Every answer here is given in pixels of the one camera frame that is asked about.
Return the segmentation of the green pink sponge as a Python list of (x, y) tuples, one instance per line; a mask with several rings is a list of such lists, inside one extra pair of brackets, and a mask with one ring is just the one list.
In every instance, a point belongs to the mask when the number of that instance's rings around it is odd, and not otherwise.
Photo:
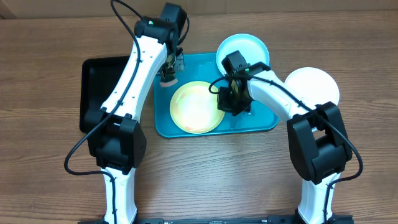
[(168, 88), (170, 86), (175, 85), (178, 82), (177, 78), (173, 75), (167, 75), (160, 79), (160, 86), (164, 88)]

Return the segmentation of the yellow plate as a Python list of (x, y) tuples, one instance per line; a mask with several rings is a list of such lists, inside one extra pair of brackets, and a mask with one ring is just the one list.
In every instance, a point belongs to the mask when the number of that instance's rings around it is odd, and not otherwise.
[(204, 134), (215, 129), (224, 118), (218, 109), (217, 87), (194, 81), (182, 85), (170, 101), (170, 115), (175, 125), (190, 134)]

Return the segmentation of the white plate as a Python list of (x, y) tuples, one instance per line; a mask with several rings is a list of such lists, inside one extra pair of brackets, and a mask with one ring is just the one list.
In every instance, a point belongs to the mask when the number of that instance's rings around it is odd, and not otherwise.
[(338, 105), (340, 90), (335, 80), (327, 72), (314, 67), (303, 67), (294, 70), (284, 82), (291, 89), (315, 104), (332, 102)]

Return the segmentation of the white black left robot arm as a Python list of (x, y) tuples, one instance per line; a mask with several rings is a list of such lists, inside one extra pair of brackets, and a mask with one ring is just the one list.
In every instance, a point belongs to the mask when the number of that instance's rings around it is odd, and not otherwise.
[(134, 176), (147, 140), (140, 126), (144, 102), (156, 76), (165, 86), (176, 83), (184, 69), (180, 44), (189, 30), (181, 6), (166, 3), (160, 17), (141, 16), (133, 29), (131, 54), (121, 74), (110, 69), (115, 58), (83, 64), (80, 130), (96, 159), (106, 191), (106, 212), (100, 223), (134, 223)]

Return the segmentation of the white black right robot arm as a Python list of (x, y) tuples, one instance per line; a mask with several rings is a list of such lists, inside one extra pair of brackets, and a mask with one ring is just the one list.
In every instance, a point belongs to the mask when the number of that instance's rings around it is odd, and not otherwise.
[(336, 184), (352, 159), (338, 108), (334, 79), (317, 68), (296, 70), (281, 81), (268, 64), (235, 50), (217, 55), (228, 82), (217, 95), (218, 108), (236, 116), (252, 102), (268, 107), (287, 125), (292, 165), (302, 178), (301, 201), (294, 215), (267, 217), (268, 223), (353, 223), (351, 215), (331, 210)]

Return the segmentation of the teal plastic tray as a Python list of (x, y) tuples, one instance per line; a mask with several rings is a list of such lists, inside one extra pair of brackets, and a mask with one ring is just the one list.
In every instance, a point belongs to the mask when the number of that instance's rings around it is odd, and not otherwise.
[[(155, 128), (160, 135), (166, 138), (192, 136), (192, 134), (178, 128), (170, 115), (170, 101), (178, 88), (193, 81), (211, 83), (221, 77), (216, 65), (216, 54), (214, 52), (186, 54), (184, 63), (185, 70), (175, 74), (177, 78), (176, 84), (164, 88), (160, 85), (159, 76), (154, 79)], [(244, 111), (237, 116), (226, 113), (222, 122), (214, 130), (205, 133), (205, 135), (268, 131), (273, 129), (278, 122), (279, 118), (268, 107), (258, 101), (253, 101), (249, 112)]]

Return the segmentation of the black plastic tray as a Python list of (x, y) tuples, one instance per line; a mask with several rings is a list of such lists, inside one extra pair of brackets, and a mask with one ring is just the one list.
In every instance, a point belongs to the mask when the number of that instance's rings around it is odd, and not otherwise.
[(98, 111), (101, 105), (113, 92), (119, 81), (129, 56), (91, 58), (82, 64), (80, 123), (79, 129), (83, 133), (89, 131), (84, 125), (84, 118), (88, 110)]

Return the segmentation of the light blue plate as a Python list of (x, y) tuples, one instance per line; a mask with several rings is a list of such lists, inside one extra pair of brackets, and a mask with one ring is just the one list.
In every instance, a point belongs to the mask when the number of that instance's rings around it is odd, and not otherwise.
[(225, 76), (226, 71), (222, 60), (230, 53), (239, 51), (247, 63), (263, 62), (270, 67), (270, 55), (264, 42), (251, 34), (234, 34), (226, 38), (216, 52), (216, 64), (220, 73)]

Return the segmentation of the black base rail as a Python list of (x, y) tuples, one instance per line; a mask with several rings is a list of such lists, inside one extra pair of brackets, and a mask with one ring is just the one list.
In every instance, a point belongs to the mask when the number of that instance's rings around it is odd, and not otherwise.
[[(104, 220), (78, 222), (79, 224), (104, 224)], [(184, 219), (164, 220), (162, 218), (135, 219), (133, 224), (293, 224), (304, 223), (299, 215), (269, 215), (266, 218), (227, 218), (227, 219)], [(354, 224), (352, 215), (332, 215), (328, 223)]]

